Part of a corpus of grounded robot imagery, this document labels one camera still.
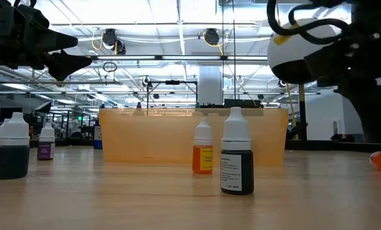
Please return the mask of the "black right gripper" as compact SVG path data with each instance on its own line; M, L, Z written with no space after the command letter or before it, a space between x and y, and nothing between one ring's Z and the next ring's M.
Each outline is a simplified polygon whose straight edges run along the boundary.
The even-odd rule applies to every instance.
M338 86L357 112L365 142L381 142L381 30L360 41L349 37L304 57L320 87Z

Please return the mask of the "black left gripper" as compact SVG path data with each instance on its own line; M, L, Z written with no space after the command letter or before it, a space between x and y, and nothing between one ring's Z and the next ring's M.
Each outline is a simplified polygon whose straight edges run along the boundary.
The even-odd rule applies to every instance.
M72 73L89 66L92 59L50 51L75 47L78 39L49 29L49 21L35 8L37 1L28 4L0 0L0 65L11 69L30 66L63 81Z

